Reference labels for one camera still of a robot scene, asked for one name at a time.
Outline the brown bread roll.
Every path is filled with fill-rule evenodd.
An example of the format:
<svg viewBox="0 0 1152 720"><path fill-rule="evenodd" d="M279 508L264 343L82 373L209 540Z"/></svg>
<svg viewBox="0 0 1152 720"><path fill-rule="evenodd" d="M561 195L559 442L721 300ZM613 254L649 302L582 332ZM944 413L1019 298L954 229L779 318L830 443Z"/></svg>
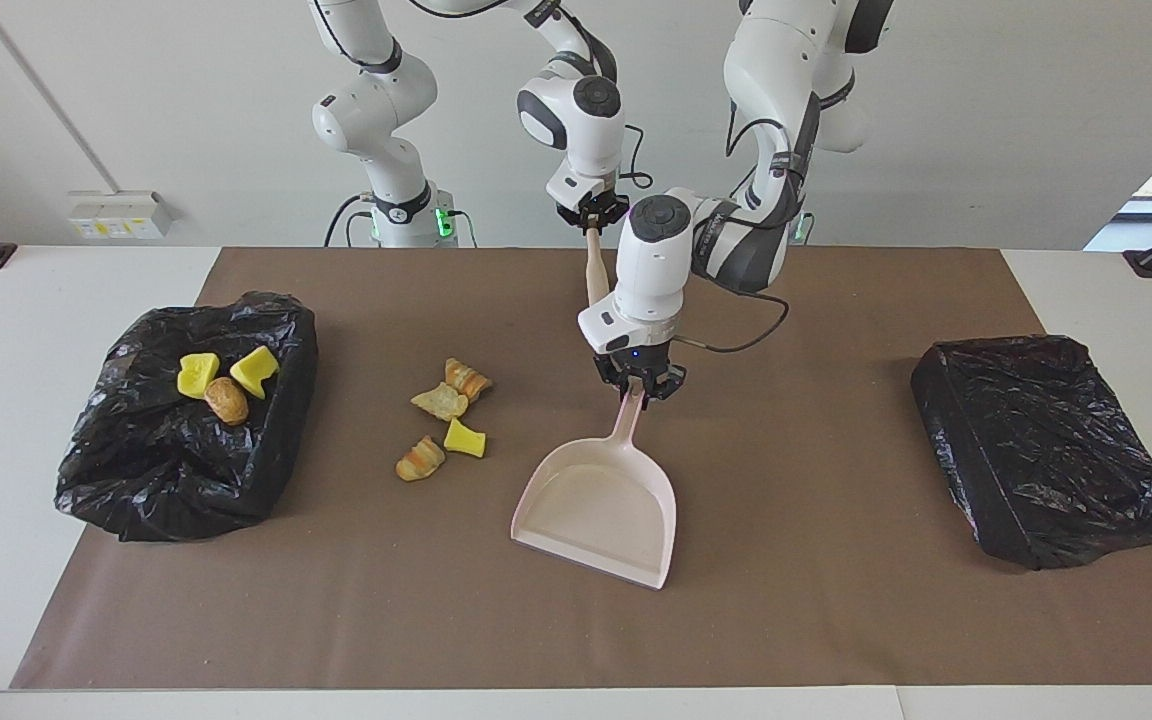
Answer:
<svg viewBox="0 0 1152 720"><path fill-rule="evenodd" d="M237 427L247 423L250 416L250 406L247 401L247 392L238 387L237 382L228 376L218 377L207 382L204 389L204 401L210 407L212 414L229 427Z"/></svg>

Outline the small yellow cheese wedge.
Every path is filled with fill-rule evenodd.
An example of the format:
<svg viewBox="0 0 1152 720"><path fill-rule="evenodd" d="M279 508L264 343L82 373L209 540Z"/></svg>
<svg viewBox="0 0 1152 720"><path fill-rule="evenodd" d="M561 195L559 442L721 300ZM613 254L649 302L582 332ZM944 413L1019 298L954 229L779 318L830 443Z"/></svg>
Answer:
<svg viewBox="0 0 1152 720"><path fill-rule="evenodd" d="M458 418L452 418L447 432L445 432L444 448L471 457L484 457L486 434L479 430L467 427L467 424L463 424Z"/></svg>

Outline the beige hand brush black bristles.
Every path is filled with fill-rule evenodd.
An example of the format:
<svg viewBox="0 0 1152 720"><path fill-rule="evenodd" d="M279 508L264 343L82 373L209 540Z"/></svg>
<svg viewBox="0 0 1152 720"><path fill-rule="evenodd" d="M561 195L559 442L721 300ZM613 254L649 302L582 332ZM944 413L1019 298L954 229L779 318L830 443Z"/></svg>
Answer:
<svg viewBox="0 0 1152 720"><path fill-rule="evenodd" d="M585 241L585 285L588 306L594 306L611 293L609 275L607 270L605 270L602 258L602 232L596 227L586 228Z"/></svg>

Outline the white wall outlet box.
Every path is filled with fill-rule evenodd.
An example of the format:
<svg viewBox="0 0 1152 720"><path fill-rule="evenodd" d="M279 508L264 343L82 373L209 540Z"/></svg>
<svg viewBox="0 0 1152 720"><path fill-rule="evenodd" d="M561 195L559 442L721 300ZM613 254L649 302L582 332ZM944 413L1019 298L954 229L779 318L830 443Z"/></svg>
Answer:
<svg viewBox="0 0 1152 720"><path fill-rule="evenodd" d="M174 218L154 191L70 191L67 217L73 232L88 241L165 240Z"/></svg>

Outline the brown paper table mat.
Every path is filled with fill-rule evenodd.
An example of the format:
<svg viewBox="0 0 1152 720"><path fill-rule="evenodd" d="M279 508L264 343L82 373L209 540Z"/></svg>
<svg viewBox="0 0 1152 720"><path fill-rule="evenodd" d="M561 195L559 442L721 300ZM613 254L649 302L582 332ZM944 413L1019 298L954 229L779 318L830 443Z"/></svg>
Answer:
<svg viewBox="0 0 1152 720"><path fill-rule="evenodd" d="M679 502L662 591L521 546L509 520L617 393L575 318L571 250L229 249L202 304L289 293L320 361L276 511L211 541L79 539L12 684L553 688L1152 684L1152 546L1026 571L973 541L909 379L937 341L1041 328L1000 252L795 249L787 323L685 387L641 448ZM457 357L486 454L396 462L448 420Z"/></svg>

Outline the notched yellow cheese chunk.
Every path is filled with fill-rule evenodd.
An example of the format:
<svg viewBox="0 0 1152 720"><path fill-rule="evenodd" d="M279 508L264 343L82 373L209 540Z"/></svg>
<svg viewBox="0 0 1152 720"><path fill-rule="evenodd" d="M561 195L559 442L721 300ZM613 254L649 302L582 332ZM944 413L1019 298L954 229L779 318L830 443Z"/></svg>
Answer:
<svg viewBox="0 0 1152 720"><path fill-rule="evenodd" d="M280 370L279 361L268 346L256 347L253 351L236 361L229 369L229 377L248 395L265 400L264 382L270 381Z"/></svg>

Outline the pale pink plastic dustpan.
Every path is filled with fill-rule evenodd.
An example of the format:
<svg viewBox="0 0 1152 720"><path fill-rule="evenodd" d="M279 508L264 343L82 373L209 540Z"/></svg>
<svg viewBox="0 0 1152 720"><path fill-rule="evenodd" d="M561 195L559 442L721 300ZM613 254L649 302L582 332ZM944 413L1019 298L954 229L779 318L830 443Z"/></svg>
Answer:
<svg viewBox="0 0 1152 720"><path fill-rule="evenodd" d="M608 435L573 439L545 456L520 497L511 541L660 591L675 547L668 475L634 444L646 392L632 381Z"/></svg>

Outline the open bin with black bag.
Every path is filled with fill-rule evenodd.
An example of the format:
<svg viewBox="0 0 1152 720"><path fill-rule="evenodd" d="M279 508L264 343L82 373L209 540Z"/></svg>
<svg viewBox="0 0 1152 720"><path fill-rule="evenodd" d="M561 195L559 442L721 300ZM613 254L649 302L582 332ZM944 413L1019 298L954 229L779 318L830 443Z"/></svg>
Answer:
<svg viewBox="0 0 1152 720"><path fill-rule="evenodd" d="M266 347L279 372L237 427L177 389L179 361ZM58 511L122 541L200 541L268 520L291 482L314 397L316 316L283 293L159 306L109 347L58 469Z"/></svg>

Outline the golden croissant piece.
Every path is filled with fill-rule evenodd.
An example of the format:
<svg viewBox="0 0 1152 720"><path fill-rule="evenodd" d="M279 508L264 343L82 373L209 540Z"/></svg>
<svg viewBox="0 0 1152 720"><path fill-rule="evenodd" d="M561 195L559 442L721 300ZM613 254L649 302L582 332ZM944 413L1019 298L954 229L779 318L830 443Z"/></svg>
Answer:
<svg viewBox="0 0 1152 720"><path fill-rule="evenodd" d="M410 450L397 460L397 478L403 482L426 479L444 465L445 450L433 437L424 435Z"/></svg>

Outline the box wrapped in black bag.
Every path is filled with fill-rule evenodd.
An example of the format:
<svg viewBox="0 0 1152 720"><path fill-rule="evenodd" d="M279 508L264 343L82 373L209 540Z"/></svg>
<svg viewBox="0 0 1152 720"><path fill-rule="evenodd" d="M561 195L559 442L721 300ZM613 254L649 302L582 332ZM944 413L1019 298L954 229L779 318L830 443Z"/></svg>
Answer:
<svg viewBox="0 0 1152 720"><path fill-rule="evenodd" d="M1152 544L1152 457L1083 343L938 342L910 384L952 500L987 555L1064 569Z"/></svg>

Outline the rounded yellow cheese chunk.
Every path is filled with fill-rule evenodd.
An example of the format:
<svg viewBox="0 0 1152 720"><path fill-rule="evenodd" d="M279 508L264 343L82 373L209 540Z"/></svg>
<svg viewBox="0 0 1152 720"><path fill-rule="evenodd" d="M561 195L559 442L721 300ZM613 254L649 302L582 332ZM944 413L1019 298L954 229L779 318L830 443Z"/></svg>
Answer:
<svg viewBox="0 0 1152 720"><path fill-rule="evenodd" d="M185 397L205 397L209 384L214 381L221 361L217 354L187 354L179 357L175 388Z"/></svg>

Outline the striped orange croissant piece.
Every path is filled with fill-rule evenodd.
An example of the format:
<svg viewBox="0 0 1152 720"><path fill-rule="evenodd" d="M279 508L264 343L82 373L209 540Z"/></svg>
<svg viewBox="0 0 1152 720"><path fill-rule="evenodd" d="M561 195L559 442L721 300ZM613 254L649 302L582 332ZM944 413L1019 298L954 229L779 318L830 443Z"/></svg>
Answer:
<svg viewBox="0 0 1152 720"><path fill-rule="evenodd" d="M492 378L484 376L467 363L462 363L457 357L448 357L445 361L444 382L447 382L460 395L465 396L471 404L494 384Z"/></svg>

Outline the pale flaky pastry piece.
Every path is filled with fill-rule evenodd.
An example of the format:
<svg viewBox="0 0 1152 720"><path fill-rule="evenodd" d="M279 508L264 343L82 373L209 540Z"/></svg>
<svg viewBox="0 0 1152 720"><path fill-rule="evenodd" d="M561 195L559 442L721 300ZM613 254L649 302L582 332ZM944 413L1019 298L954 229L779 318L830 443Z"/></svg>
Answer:
<svg viewBox="0 0 1152 720"><path fill-rule="evenodd" d="M415 395L410 402L425 414L434 416L435 419L448 420L448 423L465 415L471 404L470 397L462 395L457 388L447 382L440 382L438 387Z"/></svg>

